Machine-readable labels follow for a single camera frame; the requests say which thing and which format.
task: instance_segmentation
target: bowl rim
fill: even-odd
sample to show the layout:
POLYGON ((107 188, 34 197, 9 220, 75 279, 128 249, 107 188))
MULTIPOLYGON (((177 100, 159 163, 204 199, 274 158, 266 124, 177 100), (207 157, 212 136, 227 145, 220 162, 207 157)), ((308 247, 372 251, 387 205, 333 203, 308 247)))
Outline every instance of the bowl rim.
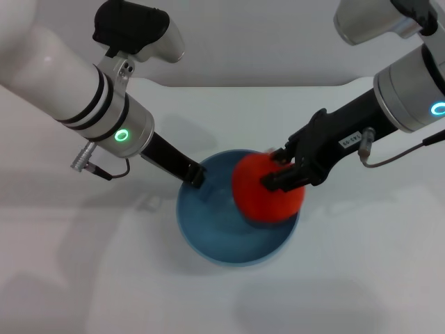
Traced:
MULTIPOLYGON (((216 153, 208 158, 206 158, 205 160, 203 160, 201 162, 201 164, 205 164, 206 162, 208 162, 208 160, 213 159, 217 156, 220 156, 222 154, 227 154, 227 153, 232 153, 232 152, 246 152, 246 153, 260 153, 254 150, 227 150, 227 151, 223 151, 223 152, 219 152, 216 153)), ((182 228, 183 223, 181 222, 181 216, 179 215, 179 199, 181 197, 181 194, 185 191, 184 189, 188 187, 186 184, 182 184, 181 188, 179 189, 178 192, 178 197, 177 197, 177 203, 176 203, 176 221, 178 223, 179 229, 181 231, 182 237, 187 241, 187 244, 199 255, 201 255, 204 259, 217 264, 219 266, 222 267, 238 267, 238 268, 242 268, 242 267, 249 267, 249 266, 254 266, 256 264, 265 262, 267 260, 269 260, 270 258, 272 258, 274 255, 276 255, 278 252, 280 252, 283 247, 289 242, 290 238, 292 237, 293 233, 295 232, 295 229, 297 228, 297 224, 298 221, 300 220, 300 212, 297 212, 297 214, 295 215, 296 219, 295 219, 295 223, 293 224, 292 230, 289 232, 289 235, 286 237, 286 239, 281 243, 281 245, 279 245, 273 252, 270 252, 269 254, 260 257, 259 259, 253 260, 253 261, 249 261, 249 262, 241 262, 241 263, 233 263, 233 262, 225 262, 225 261, 220 261, 220 260, 215 260, 212 257, 204 254, 202 251, 198 250, 192 243, 191 241, 188 239, 188 237, 186 236, 184 229, 182 228)))

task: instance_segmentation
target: green indicator light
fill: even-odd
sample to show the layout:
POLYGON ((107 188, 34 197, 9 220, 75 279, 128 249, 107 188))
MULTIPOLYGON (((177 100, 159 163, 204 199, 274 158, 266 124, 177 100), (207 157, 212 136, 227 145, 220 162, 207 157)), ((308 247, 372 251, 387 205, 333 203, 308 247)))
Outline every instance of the green indicator light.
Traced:
POLYGON ((128 139, 128 137, 129 137, 128 131, 123 129, 123 130, 119 130, 118 132, 116 132, 114 139, 116 141, 126 141, 128 139))

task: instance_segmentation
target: red pom-pom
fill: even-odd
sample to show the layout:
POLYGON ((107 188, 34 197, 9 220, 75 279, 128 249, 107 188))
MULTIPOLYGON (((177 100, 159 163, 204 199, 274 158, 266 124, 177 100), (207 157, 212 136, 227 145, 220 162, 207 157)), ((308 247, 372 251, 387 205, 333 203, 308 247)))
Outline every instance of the red pom-pom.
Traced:
POLYGON ((264 223, 279 223, 300 211, 305 197, 301 187, 288 193, 281 189, 271 192, 260 182, 269 173, 282 170, 268 154, 249 154, 242 159, 232 175, 236 206, 249 219, 264 223))

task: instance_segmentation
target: white table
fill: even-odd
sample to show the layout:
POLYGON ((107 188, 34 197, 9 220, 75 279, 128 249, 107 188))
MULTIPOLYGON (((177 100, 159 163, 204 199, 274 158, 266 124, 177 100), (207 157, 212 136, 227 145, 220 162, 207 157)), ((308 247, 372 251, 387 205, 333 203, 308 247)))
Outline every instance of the white table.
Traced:
MULTIPOLYGON (((331 88, 166 88, 134 79, 129 90, 156 130, 200 161, 283 146, 317 110, 371 86, 372 78, 331 88)), ((70 164, 82 138, 5 90, 0 101, 1 334, 445 331, 442 144, 377 170, 355 154, 342 160, 325 184, 308 187, 278 256, 227 269, 180 235, 180 182, 138 157, 120 181, 76 174, 70 164)), ((371 160, 444 125, 393 134, 371 160)), ((125 169, 105 152, 94 161, 125 169)))

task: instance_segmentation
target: blue bowl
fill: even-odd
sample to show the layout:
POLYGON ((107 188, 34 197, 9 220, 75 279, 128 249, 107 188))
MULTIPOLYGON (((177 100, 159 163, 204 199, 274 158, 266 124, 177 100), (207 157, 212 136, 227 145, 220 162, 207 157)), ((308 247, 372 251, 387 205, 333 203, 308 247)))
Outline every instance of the blue bowl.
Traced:
POLYGON ((268 228, 240 213, 232 196, 232 172, 252 151, 232 150, 202 162, 201 189, 183 184, 177 202, 179 228, 190 246, 209 261, 246 267, 276 254, 295 230, 299 214, 268 228))

